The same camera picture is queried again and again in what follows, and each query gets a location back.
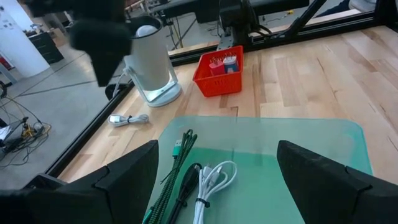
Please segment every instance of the red basket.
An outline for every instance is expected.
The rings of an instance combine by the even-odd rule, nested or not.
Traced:
[[[211,59],[224,57],[226,54],[236,55],[239,71],[213,76],[209,67]],[[230,49],[203,54],[200,57],[198,68],[195,71],[192,80],[198,85],[200,91],[205,97],[237,93],[242,90],[242,71],[243,47],[237,46]]]

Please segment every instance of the green braided cable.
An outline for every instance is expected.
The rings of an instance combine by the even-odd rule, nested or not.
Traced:
[[[174,159],[172,170],[165,185],[163,186],[162,193],[153,206],[152,213],[149,218],[149,224],[159,224],[162,221],[162,217],[164,216],[167,204],[169,203],[175,181],[177,180],[178,173],[180,172],[180,168],[182,167],[185,159],[188,157],[188,154],[191,151],[193,144],[197,140],[197,137],[198,136],[193,134],[191,129],[189,129],[186,133],[183,133],[181,150],[177,158]]]

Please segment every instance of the gray floor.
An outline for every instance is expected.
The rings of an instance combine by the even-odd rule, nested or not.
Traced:
[[[320,12],[338,3],[339,0],[328,0]],[[262,21],[260,17],[260,20],[267,27],[281,26],[291,23],[304,10],[305,8],[296,9],[294,14],[281,20],[278,18],[283,17],[286,12],[267,15],[266,21]],[[181,16],[178,21],[184,47],[219,39],[215,22],[198,24],[193,13]],[[172,50],[174,45],[168,27],[164,32],[167,48]],[[52,64],[51,69],[39,75],[23,79],[16,70],[12,71],[20,80],[9,87],[9,97],[22,103],[43,122],[50,123],[52,130],[49,133],[49,139],[30,155],[27,164],[0,169],[0,189],[21,188],[34,175],[43,172],[107,103],[104,88],[99,88],[96,84],[87,54],[73,50],[68,45],[60,47],[60,51],[65,59]],[[114,75],[120,75],[122,68],[123,64]],[[8,113],[18,118],[23,117],[13,102],[3,99],[1,103]],[[24,114],[29,117],[31,123],[35,121],[28,112],[24,111]],[[0,110],[0,118],[6,122],[9,121],[3,110]],[[25,153],[21,152],[15,157],[13,163],[19,163],[24,156]],[[8,154],[0,162],[0,166],[8,164],[13,157],[13,154]]]

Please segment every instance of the item in red basket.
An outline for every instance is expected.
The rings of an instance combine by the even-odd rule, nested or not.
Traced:
[[[209,64],[210,72],[213,76],[225,74],[224,63],[220,58],[211,59],[211,63]]]
[[[239,71],[236,56],[227,56],[224,58],[225,73],[234,73]]]

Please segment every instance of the black metal frame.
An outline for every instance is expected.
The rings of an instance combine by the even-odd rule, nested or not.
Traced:
[[[378,0],[374,12],[367,12],[304,26],[295,35],[286,36],[285,38],[276,38],[264,41],[263,37],[255,37],[252,45],[244,46],[244,51],[250,52],[266,49],[374,26],[388,26],[392,30],[398,32],[397,18],[398,15],[395,0]],[[188,63],[198,62],[203,53],[211,52],[216,49],[216,45],[204,47],[202,49],[172,55],[170,56],[170,59],[173,66],[185,65]],[[96,130],[106,121],[107,117],[129,93],[129,91],[131,91],[131,89],[132,87],[130,86],[122,91],[117,97],[112,99],[105,108],[99,112],[98,116],[83,130],[83,132],[65,149],[63,154],[47,169],[46,174],[53,177],[58,176],[75,155],[77,155],[90,137],[92,137]]]

